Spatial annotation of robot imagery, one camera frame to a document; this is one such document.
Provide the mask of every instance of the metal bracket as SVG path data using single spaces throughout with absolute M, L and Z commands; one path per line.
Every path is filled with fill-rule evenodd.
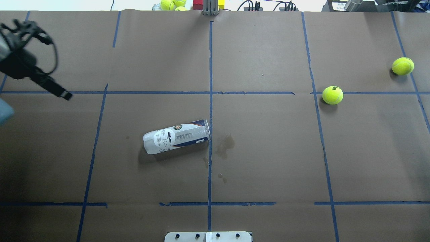
M 216 16 L 219 14 L 218 0 L 203 0 L 203 15 Z
M 164 242 L 252 242 L 252 232 L 170 232 Z

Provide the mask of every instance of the tennis ball can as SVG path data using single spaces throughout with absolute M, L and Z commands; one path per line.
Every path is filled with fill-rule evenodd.
M 201 119 L 146 133 L 143 143 L 146 153 L 153 155 L 210 139 L 208 121 Z

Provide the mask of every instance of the black cable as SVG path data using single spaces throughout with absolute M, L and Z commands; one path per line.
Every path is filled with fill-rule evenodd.
M 248 4 L 249 3 L 251 3 L 251 6 L 249 6 L 248 7 L 248 11 L 251 11 L 252 9 L 254 9 L 254 3 L 251 1 L 251 0 L 245 0 L 240 6 L 239 6 L 239 8 L 237 9 L 238 11 L 240 10 L 240 8 L 246 3 L 246 2 L 248 2 Z
M 273 12 L 276 10 L 276 8 L 277 8 L 281 3 L 285 4 L 285 8 L 284 8 L 284 9 L 287 9 L 287 3 L 286 3 L 286 2 L 279 2 L 279 3 L 275 6 L 275 8 L 273 9 Z
M 286 11 L 290 11 L 291 4 L 292 4 L 292 2 L 290 1 L 290 2 L 288 3 L 288 7 L 286 7 L 286 8 L 284 9 L 284 11 L 285 11 L 285 12 L 286 12 Z
M 57 51 L 57 46 L 55 45 L 53 40 L 52 40 L 52 45 L 54 46 L 55 66 L 50 72 L 47 73 L 47 75 L 51 75 L 58 67 L 58 51 Z

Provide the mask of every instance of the tennis ball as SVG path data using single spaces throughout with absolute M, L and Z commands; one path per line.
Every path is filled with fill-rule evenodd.
M 337 86 L 329 86 L 322 92 L 322 99 L 330 105 L 338 104 L 344 98 L 344 92 Z
M 177 7 L 175 11 L 188 11 L 185 7 Z
M 183 7 L 187 3 L 187 0 L 173 0 L 173 2 L 175 3 L 176 6 Z
M 173 0 L 161 0 L 161 9 L 164 11 L 172 11 L 175 9 Z
M 406 57 L 398 58 L 391 69 L 397 75 L 407 75 L 414 70 L 414 62 Z

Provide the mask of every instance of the water stain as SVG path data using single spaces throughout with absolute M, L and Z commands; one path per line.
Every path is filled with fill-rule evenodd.
M 203 157 L 203 161 L 205 162 L 206 168 L 209 168 L 209 159 L 207 157 Z
M 224 182 L 224 184 L 227 183 L 227 178 L 225 178 L 221 173 L 218 174 L 218 178 L 222 178 L 222 181 Z
M 234 148 L 234 140 L 231 137 L 231 134 L 226 135 L 224 140 L 217 146 L 216 154 L 223 158 L 227 159 L 227 150 Z

